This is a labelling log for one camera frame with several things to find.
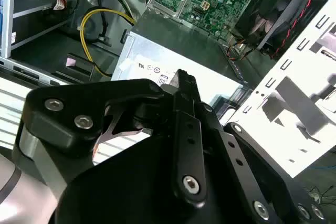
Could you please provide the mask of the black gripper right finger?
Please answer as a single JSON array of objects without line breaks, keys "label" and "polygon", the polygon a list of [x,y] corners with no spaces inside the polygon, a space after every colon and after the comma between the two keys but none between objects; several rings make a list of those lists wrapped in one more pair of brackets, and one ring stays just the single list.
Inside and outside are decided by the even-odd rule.
[{"label": "black gripper right finger", "polygon": [[186,200],[202,207],[209,189],[235,223],[327,223],[317,203],[238,124],[222,126],[186,76]]}]

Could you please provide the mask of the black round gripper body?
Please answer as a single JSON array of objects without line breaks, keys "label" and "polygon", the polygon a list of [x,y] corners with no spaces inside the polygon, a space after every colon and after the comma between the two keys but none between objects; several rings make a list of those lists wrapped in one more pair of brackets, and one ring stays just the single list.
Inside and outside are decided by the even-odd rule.
[{"label": "black round gripper body", "polygon": [[79,175],[64,191],[56,223],[254,223],[241,193],[250,137],[221,131],[152,136]]}]

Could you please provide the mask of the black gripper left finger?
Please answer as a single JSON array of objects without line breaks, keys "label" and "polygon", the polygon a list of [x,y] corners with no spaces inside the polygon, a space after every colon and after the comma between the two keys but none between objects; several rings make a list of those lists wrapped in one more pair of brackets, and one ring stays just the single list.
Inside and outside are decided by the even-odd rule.
[{"label": "black gripper left finger", "polygon": [[28,136],[20,143],[36,139],[50,157],[31,155],[45,181],[60,174],[68,187],[79,175],[149,137],[186,131],[187,75],[177,71],[174,94],[148,79],[33,90],[22,116]]}]

